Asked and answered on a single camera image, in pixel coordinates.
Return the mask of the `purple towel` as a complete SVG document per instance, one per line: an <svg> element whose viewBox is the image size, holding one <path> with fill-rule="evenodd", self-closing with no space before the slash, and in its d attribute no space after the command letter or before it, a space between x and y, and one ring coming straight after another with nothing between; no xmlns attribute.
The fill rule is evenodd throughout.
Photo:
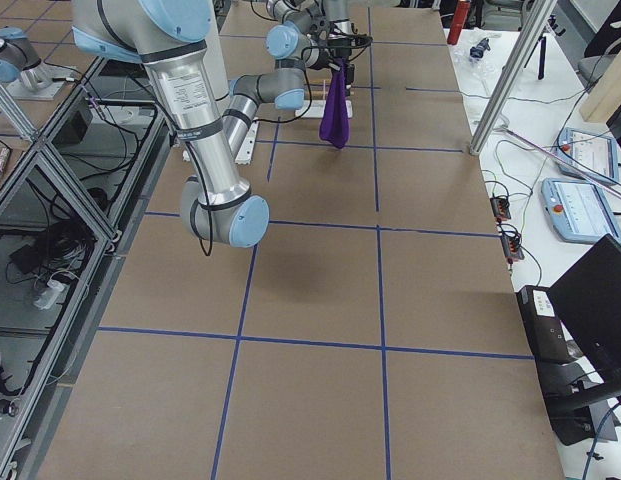
<svg viewBox="0 0 621 480"><path fill-rule="evenodd" d="M346 101L345 60L338 58L336 65L338 68L332 70L330 87L319 127L319 137L335 148L342 149L346 146L350 136Z"/></svg>

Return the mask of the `clear plastic wrap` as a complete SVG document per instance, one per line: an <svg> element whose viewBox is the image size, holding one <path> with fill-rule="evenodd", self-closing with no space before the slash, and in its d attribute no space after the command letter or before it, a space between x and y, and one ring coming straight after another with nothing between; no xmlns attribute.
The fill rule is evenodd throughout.
<svg viewBox="0 0 621 480"><path fill-rule="evenodd" d="M502 36L499 32L463 30L457 43L449 47L455 67L471 72L479 77L487 77L496 72L490 54L495 40Z"/></svg>

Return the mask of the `folded dark blue umbrella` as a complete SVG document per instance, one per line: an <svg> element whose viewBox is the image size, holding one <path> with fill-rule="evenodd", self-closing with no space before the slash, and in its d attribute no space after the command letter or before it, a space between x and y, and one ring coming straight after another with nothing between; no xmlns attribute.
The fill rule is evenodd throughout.
<svg viewBox="0 0 621 480"><path fill-rule="evenodd" d="M469 57L471 60L478 61L484 57L487 51L490 50L490 40L488 37L485 37L481 39L476 45L470 48Z"/></svg>

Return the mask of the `red cylinder bottle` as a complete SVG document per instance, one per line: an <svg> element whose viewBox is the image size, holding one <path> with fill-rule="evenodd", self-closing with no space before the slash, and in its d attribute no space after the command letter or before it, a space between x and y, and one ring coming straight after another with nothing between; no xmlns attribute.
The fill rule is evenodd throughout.
<svg viewBox="0 0 621 480"><path fill-rule="evenodd" d="M449 26L449 32L446 39L448 45L456 45L460 34L465 26L468 13L471 8L470 0L458 0L456 8Z"/></svg>

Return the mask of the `reacher grabber stick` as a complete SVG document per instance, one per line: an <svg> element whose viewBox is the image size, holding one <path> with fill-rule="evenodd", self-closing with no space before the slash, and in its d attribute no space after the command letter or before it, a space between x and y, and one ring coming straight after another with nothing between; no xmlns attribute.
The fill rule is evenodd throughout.
<svg viewBox="0 0 621 480"><path fill-rule="evenodd" d="M556 163L558 163L559 165L563 165L567 170L573 172L578 177L594 182L596 185L603 187L613 196L621 200L621 183L619 181L613 180L611 177L594 171L590 167L583 165L582 163L578 162L576 159L573 159L567 154L556 154L551 150L537 145L534 142L528 140L527 138L521 136L520 134L510 130L509 128L496 127L493 129L493 132L507 135L515 139L519 143L522 143L526 147L529 147L538 153L552 158Z"/></svg>

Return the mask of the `red terminal block far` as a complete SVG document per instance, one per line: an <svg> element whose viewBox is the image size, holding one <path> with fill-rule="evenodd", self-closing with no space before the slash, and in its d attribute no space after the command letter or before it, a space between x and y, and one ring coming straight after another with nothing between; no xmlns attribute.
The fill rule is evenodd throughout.
<svg viewBox="0 0 621 480"><path fill-rule="evenodd" d="M511 219L510 201L506 195L493 195L490 198L490 205L497 223Z"/></svg>

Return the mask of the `red terminal block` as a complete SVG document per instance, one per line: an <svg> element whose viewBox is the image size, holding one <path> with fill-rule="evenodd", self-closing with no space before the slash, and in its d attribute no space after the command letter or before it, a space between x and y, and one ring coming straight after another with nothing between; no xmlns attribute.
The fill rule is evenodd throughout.
<svg viewBox="0 0 621 480"><path fill-rule="evenodd" d="M506 262L512 265L523 260L525 255L522 247L521 233L509 224L499 224L498 231Z"/></svg>
<svg viewBox="0 0 621 480"><path fill-rule="evenodd" d="M510 201L506 195L493 195L490 198L490 205L497 223L511 219Z"/></svg>

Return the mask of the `red terminal block near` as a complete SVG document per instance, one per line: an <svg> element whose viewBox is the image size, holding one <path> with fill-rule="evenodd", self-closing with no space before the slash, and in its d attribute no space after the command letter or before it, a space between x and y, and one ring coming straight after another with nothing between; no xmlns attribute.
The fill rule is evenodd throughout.
<svg viewBox="0 0 621 480"><path fill-rule="evenodd" d="M509 224L499 224L498 231L506 262L512 265L523 260L525 255L522 247L521 233Z"/></svg>

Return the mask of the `upper blue teach pendant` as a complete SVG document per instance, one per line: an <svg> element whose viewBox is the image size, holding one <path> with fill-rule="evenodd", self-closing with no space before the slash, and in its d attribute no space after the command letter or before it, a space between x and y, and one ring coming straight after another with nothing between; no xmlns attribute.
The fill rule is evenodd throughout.
<svg viewBox="0 0 621 480"><path fill-rule="evenodd" d="M567 154L594 171L619 180L618 144L612 136L565 127L558 135L554 153ZM566 175L578 177L563 165L558 168Z"/></svg>

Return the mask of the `blue teach pendant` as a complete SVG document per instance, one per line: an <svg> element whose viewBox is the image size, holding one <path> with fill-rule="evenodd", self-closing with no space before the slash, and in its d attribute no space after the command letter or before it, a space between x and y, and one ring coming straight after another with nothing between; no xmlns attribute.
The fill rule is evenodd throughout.
<svg viewBox="0 0 621 480"><path fill-rule="evenodd" d="M594 171L619 180L618 144L612 136L565 127L558 135L554 153L567 154ZM566 175L578 177L563 165L558 168Z"/></svg>
<svg viewBox="0 0 621 480"><path fill-rule="evenodd" d="M599 186L546 178L541 183L541 196L548 218L563 241L595 244L610 235L621 244L621 229Z"/></svg>

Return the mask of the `lower blue teach pendant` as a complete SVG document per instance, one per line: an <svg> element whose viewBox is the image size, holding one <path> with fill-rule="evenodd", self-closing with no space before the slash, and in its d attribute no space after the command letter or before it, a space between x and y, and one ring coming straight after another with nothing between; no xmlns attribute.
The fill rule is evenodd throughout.
<svg viewBox="0 0 621 480"><path fill-rule="evenodd" d="M546 178L541 183L541 196L548 218L563 241L595 244L610 235L621 244L621 229L599 186Z"/></svg>

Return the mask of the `black monitor with stand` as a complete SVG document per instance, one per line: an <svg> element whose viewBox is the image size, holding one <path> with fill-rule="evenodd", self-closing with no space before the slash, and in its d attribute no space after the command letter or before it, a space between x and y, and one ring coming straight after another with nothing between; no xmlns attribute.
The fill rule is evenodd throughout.
<svg viewBox="0 0 621 480"><path fill-rule="evenodd" d="M598 240L548 290L554 312L603 379L581 379L578 365L537 364L551 427L564 445L595 436L609 399L621 402L621 245Z"/></svg>

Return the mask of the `black box with label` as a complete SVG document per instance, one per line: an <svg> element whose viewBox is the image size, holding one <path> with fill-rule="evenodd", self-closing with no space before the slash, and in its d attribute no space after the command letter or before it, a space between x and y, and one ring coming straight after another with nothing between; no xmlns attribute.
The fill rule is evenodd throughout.
<svg viewBox="0 0 621 480"><path fill-rule="evenodd" d="M525 285L517 292L522 323L536 360L568 364L581 358L583 353L574 340L566 338L547 291L547 287Z"/></svg>

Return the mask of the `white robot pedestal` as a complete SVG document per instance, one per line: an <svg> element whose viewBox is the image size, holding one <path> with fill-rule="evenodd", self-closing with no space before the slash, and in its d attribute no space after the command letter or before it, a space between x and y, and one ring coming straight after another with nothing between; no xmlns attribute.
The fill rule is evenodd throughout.
<svg viewBox="0 0 621 480"><path fill-rule="evenodd" d="M215 172L250 161L258 102L252 76L228 80L216 18L207 25L200 48L187 57L177 100L179 118L186 122L180 128L183 159Z"/></svg>

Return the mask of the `aluminium frame post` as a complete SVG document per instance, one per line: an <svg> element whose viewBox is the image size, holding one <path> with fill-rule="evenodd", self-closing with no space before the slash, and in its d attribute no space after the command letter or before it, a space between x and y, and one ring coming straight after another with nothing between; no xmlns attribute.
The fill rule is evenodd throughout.
<svg viewBox="0 0 621 480"><path fill-rule="evenodd" d="M544 30L544 25L556 4L557 0L535 1L533 3L530 14L524 22L522 30L519 32L519 36L497 81L495 90L488 101L469 144L469 153L471 155L478 156L486 144L496 125L497 118L508 100L517 76L523 69L525 61L531 55L534 45Z"/></svg>

